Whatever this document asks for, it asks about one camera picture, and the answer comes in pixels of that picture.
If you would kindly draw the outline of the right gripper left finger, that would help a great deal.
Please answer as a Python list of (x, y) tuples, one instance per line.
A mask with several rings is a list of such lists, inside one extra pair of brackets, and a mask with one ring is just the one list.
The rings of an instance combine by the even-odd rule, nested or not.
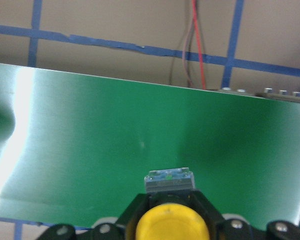
[(138, 194), (115, 222), (123, 240), (135, 240), (141, 217), (150, 209), (149, 195)]

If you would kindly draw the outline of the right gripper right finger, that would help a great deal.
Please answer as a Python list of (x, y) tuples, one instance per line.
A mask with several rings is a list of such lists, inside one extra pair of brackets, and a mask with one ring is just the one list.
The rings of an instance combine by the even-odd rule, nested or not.
[(225, 221), (222, 214), (199, 190), (193, 190), (189, 194), (190, 207), (205, 221), (211, 240), (221, 239), (221, 228)]

